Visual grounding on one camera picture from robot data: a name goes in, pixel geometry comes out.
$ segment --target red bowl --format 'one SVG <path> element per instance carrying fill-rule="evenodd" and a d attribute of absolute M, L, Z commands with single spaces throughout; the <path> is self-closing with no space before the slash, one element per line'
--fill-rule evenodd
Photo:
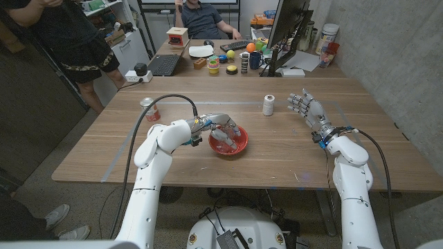
<path fill-rule="evenodd" d="M 209 135 L 209 145 L 210 147 L 215 150 L 218 154 L 222 155 L 235 155 L 240 153 L 244 148 L 246 148 L 246 145 L 248 144 L 248 134 L 247 132 L 241 128 L 240 126 L 237 126 L 240 130 L 241 136 L 234 136 L 233 141 L 237 145 L 237 149 L 232 149 L 228 144 L 226 144 L 223 141 L 218 141 L 217 139 L 213 138 L 211 135 Z"/>

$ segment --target shorts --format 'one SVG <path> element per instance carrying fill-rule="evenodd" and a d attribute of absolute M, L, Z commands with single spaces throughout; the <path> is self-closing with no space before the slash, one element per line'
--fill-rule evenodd
<path fill-rule="evenodd" d="M 97 35 L 86 44 L 66 50 L 53 50 L 53 52 L 64 67 L 68 78 L 78 84 L 101 77 L 100 69 L 108 73 L 120 66 L 117 57 L 102 35 Z"/>

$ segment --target white spool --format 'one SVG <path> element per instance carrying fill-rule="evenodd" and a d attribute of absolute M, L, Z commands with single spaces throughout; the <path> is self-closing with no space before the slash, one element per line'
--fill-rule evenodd
<path fill-rule="evenodd" d="M 264 96 L 263 115 L 271 116 L 274 110 L 275 97 L 271 94 Z"/>

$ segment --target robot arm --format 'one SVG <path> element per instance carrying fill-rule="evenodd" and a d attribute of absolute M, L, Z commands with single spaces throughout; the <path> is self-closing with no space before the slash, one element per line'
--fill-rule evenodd
<path fill-rule="evenodd" d="M 116 241 L 131 241 L 139 248 L 152 248 L 159 206 L 159 193 L 171 164 L 173 151 L 180 145 L 197 146 L 201 132 L 211 130 L 211 136 L 224 141 L 232 148 L 237 146 L 229 135 L 217 129 L 233 131 L 240 136 L 235 122 L 226 114 L 206 114 L 190 120 L 177 120 L 171 125 L 155 124 L 147 138 L 137 149 L 134 162 L 138 167 L 136 182 L 127 205 L 123 224 Z"/>
<path fill-rule="evenodd" d="M 368 190 L 373 177 L 369 170 L 367 151 L 333 127 L 321 103 L 303 89 L 303 97 L 291 93 L 288 109 L 299 113 L 312 133 L 313 141 L 319 143 L 334 160 L 334 184 L 341 198 L 342 248 L 383 248 L 369 200 Z"/>

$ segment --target wooden table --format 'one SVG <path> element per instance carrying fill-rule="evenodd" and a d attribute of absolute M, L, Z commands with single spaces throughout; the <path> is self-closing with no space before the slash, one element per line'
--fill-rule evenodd
<path fill-rule="evenodd" d="M 249 135 L 247 148 L 236 156 L 220 156 L 208 144 L 208 132 L 198 147 L 182 146 L 174 152 L 164 185 L 197 187 L 250 187 L 318 190 L 327 188 L 325 152 L 311 140 L 308 126 L 289 111 L 290 93 L 308 89 L 325 107 L 335 126 L 352 125 L 370 134 L 381 146 L 388 162 L 392 189 L 402 192 L 443 190 L 439 176 L 394 126 L 372 96 L 353 79 L 284 79 L 266 77 L 155 77 L 148 84 L 128 87 L 113 98 L 62 164 L 53 173 L 59 182 L 121 183 L 129 145 L 122 148 L 134 126 L 145 97 L 180 93 L 196 102 L 199 114 L 227 113 Z M 262 114 L 266 94 L 276 97 L 274 114 Z M 192 109 L 179 98 L 157 104 L 160 123 L 192 118 Z M 144 120 L 135 148 L 144 141 L 154 122 Z M 375 165 L 373 190 L 384 190 L 385 175 L 374 145 L 362 136 Z M 118 150 L 123 152 L 104 178 Z M 329 157 L 332 172 L 333 160 Z M 129 181 L 134 182 L 132 163 Z"/>
<path fill-rule="evenodd" d="M 204 40 L 200 39 L 193 39 L 190 41 L 190 46 L 202 46 Z M 225 55 L 226 53 L 220 49 L 221 45 L 233 43 L 233 40 L 229 39 L 223 39 L 223 40 L 213 40 L 214 42 L 214 51 L 216 55 Z M 181 51 L 183 51 L 182 48 L 173 48 L 168 44 L 168 40 L 161 45 L 160 49 L 157 51 L 157 55 L 171 55 L 171 54 L 177 54 L 180 55 Z M 239 58 L 239 54 L 246 51 L 246 49 L 236 50 L 235 51 L 235 60 L 232 64 L 226 63 L 226 64 L 220 64 L 219 73 L 216 75 L 211 75 L 208 71 L 207 67 L 203 67 L 199 70 L 194 69 L 194 62 L 198 58 L 193 58 L 189 56 L 189 50 L 186 49 L 185 53 L 183 54 L 183 58 L 181 59 L 180 63 L 175 68 L 174 74 L 176 76 L 210 76 L 210 77 L 259 77 L 259 73 L 262 71 L 262 69 L 252 70 L 248 68 L 248 73 L 240 73 L 242 61 Z M 236 75 L 229 75 L 226 73 L 226 67 L 229 65 L 236 65 L 238 67 L 238 74 Z M 328 66 L 327 68 L 319 68 L 317 67 L 312 72 L 305 71 L 305 77 L 346 77 L 345 74 L 340 70 L 340 68 L 337 66 L 337 64 L 332 64 Z"/>

